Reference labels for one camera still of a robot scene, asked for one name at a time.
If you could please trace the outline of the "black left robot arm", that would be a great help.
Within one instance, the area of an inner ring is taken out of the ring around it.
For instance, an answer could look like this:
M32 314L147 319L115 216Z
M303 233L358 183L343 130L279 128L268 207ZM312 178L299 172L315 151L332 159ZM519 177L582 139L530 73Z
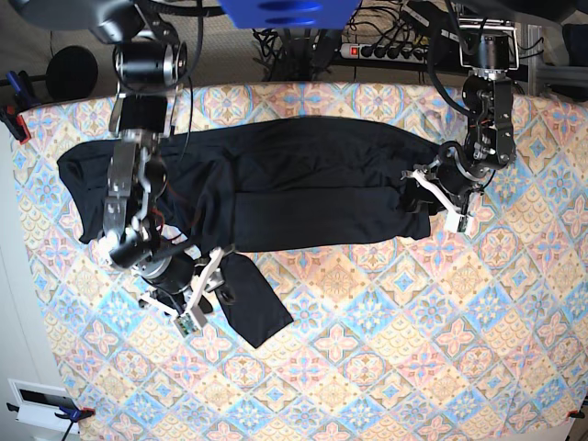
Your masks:
M430 80L443 100L465 116L468 132L463 142L441 144L430 164L417 164L403 177L417 181L428 196L416 198L410 208L426 205L445 210L445 227L451 232L470 230L469 203L483 193L496 171L515 159L512 110L514 96L511 71L519 68L521 56L516 43L515 22L539 24L562 13L562 8L539 1L464 1L462 11L448 1L440 10L424 1L410 1L404 7L410 20L420 26L428 39L426 67ZM462 86L462 100L456 102L436 75L438 54L452 44L469 77Z

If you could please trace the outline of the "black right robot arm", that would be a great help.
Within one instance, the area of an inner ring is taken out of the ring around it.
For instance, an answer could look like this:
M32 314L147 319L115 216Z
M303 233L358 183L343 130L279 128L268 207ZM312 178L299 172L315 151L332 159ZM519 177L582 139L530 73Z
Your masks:
M197 36L195 54L189 56L163 17L203 22L224 10L167 1L14 1L11 6L37 27L86 28L112 46L119 86L109 129L118 139L107 170L98 244L112 266L132 270L152 287L141 295L141 306L167 314L183 336L203 328L212 311L204 294L223 284L220 263L227 253L215 248L192 259L186 252L191 240L173 243L163 237L164 216L156 207L169 182L160 142L169 134L175 102L198 63L203 37Z

